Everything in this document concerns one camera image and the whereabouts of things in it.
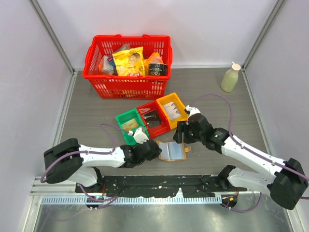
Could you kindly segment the yellow leather card holder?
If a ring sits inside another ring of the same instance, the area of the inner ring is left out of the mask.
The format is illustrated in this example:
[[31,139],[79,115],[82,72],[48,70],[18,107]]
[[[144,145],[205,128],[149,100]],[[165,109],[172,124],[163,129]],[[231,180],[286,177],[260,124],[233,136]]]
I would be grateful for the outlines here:
[[184,143],[178,144],[173,142],[156,141],[162,150],[159,159],[163,161],[182,161],[187,159],[187,153],[191,151],[191,147],[185,147]]

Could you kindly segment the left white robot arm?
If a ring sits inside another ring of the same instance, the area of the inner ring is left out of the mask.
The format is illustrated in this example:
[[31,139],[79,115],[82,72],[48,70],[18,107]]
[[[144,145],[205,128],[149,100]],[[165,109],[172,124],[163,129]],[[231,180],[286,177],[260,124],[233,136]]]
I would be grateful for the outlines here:
[[153,140],[136,145],[95,148],[81,145],[76,138],[71,138],[44,152],[45,172],[41,183],[57,184],[69,180],[92,192],[99,192],[103,180],[98,167],[134,168],[157,158],[161,151]]

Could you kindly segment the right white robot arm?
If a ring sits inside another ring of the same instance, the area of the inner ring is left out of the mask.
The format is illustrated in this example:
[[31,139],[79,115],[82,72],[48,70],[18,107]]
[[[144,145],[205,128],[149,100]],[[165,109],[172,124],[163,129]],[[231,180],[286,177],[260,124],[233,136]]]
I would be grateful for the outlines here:
[[251,169],[244,171],[233,165],[218,174],[218,185],[224,191],[246,188],[258,191],[279,206],[293,210],[309,186],[299,161],[282,160],[266,154],[237,138],[224,128],[214,128],[200,113],[177,123],[173,140],[177,143],[201,142],[207,149],[232,157]]

